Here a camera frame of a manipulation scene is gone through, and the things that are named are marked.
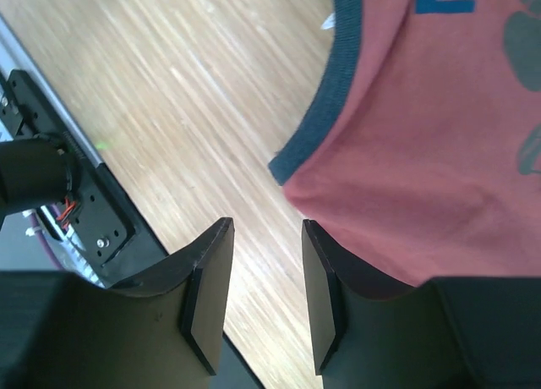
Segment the red graphic tank top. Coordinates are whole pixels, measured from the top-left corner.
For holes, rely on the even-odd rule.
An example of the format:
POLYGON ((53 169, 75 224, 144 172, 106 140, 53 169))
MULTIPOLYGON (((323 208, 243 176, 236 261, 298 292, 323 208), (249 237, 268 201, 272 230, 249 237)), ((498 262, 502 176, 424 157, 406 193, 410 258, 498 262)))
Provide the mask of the red graphic tank top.
POLYGON ((376 269, 540 273, 540 0, 333 0, 319 89, 269 169, 376 269))

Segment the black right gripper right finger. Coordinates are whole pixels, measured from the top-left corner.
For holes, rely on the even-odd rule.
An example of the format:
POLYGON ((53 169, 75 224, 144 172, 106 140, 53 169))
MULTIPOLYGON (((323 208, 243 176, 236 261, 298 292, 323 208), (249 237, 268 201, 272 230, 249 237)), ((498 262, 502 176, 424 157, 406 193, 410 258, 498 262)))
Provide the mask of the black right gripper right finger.
POLYGON ((537 388, 540 281, 438 277, 417 288, 303 222, 314 369, 327 388, 537 388))

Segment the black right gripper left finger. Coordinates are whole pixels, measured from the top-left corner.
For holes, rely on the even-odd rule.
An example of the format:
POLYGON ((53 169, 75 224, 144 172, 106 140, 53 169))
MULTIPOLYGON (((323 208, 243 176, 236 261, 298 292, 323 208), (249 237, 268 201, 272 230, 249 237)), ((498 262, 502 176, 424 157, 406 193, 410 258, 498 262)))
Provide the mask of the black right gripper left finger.
POLYGON ((234 225, 104 289, 66 271, 1 275, 4 388, 206 388, 217 373, 234 225))

